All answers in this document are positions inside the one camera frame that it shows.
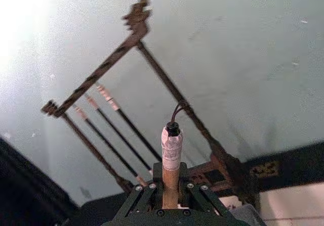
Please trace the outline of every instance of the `white tape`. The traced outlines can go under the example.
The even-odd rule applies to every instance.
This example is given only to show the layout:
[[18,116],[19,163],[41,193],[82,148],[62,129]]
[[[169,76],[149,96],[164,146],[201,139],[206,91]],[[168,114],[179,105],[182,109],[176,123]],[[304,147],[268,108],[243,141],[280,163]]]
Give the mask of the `white tape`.
[[114,98],[111,98],[108,103],[111,105],[114,111],[119,110],[119,106],[117,102],[114,100]]
[[181,131],[176,137],[169,137],[168,135],[169,133],[164,127],[161,134],[163,167],[167,170],[177,170],[181,162],[183,133]]

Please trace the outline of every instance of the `black surface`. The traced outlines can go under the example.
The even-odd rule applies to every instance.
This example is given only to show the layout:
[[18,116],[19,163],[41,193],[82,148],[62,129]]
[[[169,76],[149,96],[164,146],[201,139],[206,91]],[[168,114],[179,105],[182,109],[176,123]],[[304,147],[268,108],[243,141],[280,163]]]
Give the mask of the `black surface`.
[[0,225],[54,225],[77,211],[69,196],[0,139]]
[[260,192],[324,181],[324,143],[253,159],[245,165],[253,170],[273,162],[278,164],[278,175],[271,175],[273,168],[269,167],[269,176],[259,178]]
[[196,210],[169,209],[158,214],[158,210],[145,214],[133,213],[132,215],[104,223],[102,226],[249,226],[246,222],[235,218],[217,216],[214,212],[201,212]]
[[212,171],[208,171],[208,172],[204,173],[204,175],[206,176],[206,178],[208,178],[208,180],[211,183],[221,182],[221,181],[225,180],[225,177],[217,169],[214,169]]
[[92,226],[110,221],[127,198],[126,193],[94,200],[84,204],[64,226]]

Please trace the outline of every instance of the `white wall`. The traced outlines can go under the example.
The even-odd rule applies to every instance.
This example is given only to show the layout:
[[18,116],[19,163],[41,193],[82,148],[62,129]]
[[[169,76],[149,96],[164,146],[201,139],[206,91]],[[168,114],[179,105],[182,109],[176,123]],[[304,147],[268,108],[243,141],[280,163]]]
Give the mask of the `white wall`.
[[[137,0],[0,0],[0,133],[79,204],[120,192],[113,178],[60,119],[61,104],[129,34],[120,17]],[[322,139],[322,0],[151,0],[145,41],[211,133],[242,161]],[[160,152],[160,132],[175,101],[132,50],[102,78]],[[155,159],[90,91],[149,163]],[[84,100],[78,102],[135,167],[137,161]],[[78,122],[73,111],[69,114]],[[184,148],[197,164],[210,149],[183,114]],[[120,172],[128,171],[80,127]],[[145,178],[149,174],[137,166]]]
[[[235,196],[221,201],[226,207],[241,206]],[[324,183],[263,192],[260,204],[268,226],[324,225]]]

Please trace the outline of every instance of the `screw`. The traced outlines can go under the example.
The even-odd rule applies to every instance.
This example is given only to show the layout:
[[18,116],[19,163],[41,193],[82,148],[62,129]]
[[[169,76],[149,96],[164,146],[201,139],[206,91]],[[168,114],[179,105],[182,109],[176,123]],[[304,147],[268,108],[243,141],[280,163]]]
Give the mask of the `screw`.
[[201,188],[202,190],[207,190],[207,189],[208,189],[208,186],[206,186],[206,185],[202,185],[200,188]]
[[136,186],[136,187],[135,187],[135,190],[138,191],[138,192],[141,191],[142,189],[143,189],[142,186]]
[[188,183],[188,184],[187,184],[187,187],[188,187],[188,188],[193,188],[194,185],[193,185],[193,183]]
[[183,210],[183,215],[190,216],[190,211],[188,209]]
[[162,217],[164,215],[164,211],[163,210],[159,210],[156,213],[158,216]]

